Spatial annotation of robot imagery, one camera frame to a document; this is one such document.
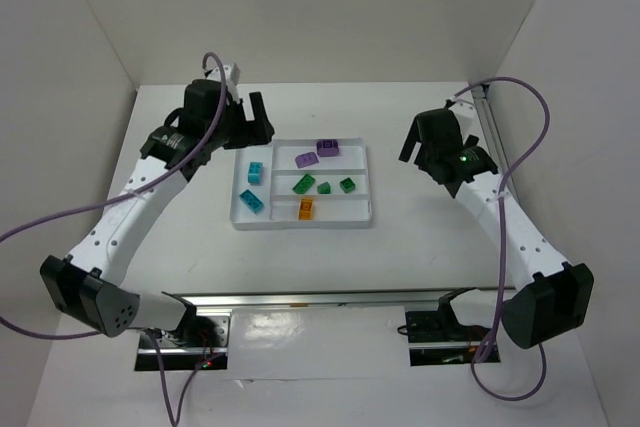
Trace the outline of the teal lego brick front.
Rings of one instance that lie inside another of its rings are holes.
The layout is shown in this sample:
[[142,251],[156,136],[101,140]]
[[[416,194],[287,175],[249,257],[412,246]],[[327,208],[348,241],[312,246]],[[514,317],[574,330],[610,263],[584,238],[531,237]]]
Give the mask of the teal lego brick front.
[[259,214],[264,209],[264,203],[249,189],[239,194],[242,203],[254,214]]

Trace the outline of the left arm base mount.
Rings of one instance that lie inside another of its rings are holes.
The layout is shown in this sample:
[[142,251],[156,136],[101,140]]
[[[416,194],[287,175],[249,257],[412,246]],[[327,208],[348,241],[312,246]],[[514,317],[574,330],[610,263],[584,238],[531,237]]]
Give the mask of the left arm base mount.
[[191,371],[202,363],[203,371],[223,371],[228,367],[231,328],[229,309],[200,309],[198,315],[210,326],[196,331],[186,340],[161,330],[155,337],[166,371]]

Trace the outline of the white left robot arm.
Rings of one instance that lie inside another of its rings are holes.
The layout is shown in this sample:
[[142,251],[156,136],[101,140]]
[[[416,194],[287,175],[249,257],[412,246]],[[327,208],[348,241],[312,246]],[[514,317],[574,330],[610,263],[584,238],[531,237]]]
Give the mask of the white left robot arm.
[[259,92],[249,95],[245,115],[236,90],[197,79],[181,107],[152,131],[121,194],[87,236],[62,259],[49,256],[40,276],[55,307],[107,336],[133,327],[139,295],[121,286],[145,237],[169,203],[186,188],[214,151],[268,144],[275,129]]

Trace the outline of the green lego brick small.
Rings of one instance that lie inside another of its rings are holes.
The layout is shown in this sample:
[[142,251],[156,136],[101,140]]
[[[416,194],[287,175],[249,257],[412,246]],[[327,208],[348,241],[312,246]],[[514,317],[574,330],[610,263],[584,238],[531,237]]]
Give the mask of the green lego brick small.
[[328,182],[323,182],[317,186],[317,193],[319,195],[327,195],[331,193],[331,185]]

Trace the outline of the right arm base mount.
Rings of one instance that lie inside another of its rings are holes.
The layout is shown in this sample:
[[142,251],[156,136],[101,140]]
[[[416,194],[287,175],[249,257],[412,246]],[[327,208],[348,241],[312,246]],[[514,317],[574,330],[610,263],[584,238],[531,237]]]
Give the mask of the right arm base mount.
[[396,328],[408,341],[412,367],[470,364],[489,330],[445,321],[436,311],[407,311]]

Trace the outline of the purple lego brick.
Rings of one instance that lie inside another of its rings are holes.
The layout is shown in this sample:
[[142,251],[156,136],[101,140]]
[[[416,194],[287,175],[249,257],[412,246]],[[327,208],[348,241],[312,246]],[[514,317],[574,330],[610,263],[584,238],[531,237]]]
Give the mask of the purple lego brick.
[[304,169],[319,163],[319,158],[315,152],[305,152],[299,154],[294,159],[298,169]]
[[340,146],[337,139],[319,139],[316,142],[316,153],[319,157],[336,157],[340,154]]

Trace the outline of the yellow lego brick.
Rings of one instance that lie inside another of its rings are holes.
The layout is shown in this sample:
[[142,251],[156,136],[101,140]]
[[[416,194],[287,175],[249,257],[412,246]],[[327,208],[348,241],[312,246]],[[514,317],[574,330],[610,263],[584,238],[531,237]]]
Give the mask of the yellow lego brick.
[[300,221],[310,221],[313,218],[314,202],[310,198],[302,198],[298,209]]

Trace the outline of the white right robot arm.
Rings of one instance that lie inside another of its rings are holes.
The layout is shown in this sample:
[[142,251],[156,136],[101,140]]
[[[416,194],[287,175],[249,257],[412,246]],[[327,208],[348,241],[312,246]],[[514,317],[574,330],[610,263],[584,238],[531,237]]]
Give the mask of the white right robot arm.
[[399,160],[446,188],[497,245],[516,293],[504,301],[500,322],[509,338],[528,349],[583,325],[594,285],[584,263],[572,264],[538,231],[506,188],[479,139],[462,135],[446,108],[417,114]]

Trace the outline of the purple lego brick front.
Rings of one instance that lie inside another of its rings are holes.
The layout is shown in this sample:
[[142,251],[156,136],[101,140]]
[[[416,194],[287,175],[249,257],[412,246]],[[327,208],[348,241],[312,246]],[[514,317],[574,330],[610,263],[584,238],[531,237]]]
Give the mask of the purple lego brick front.
[[294,159],[298,169],[304,169],[319,163],[319,158],[315,152],[305,152],[299,154]]

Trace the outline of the teal lego brick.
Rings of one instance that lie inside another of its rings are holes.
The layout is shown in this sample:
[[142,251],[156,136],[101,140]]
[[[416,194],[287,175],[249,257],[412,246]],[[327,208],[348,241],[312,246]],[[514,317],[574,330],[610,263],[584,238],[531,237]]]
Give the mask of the teal lego brick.
[[247,181],[250,185],[259,186],[263,182],[264,164],[262,162],[250,162],[247,173]]
[[264,209],[264,203],[249,189],[239,194],[242,203],[254,214],[259,214]]

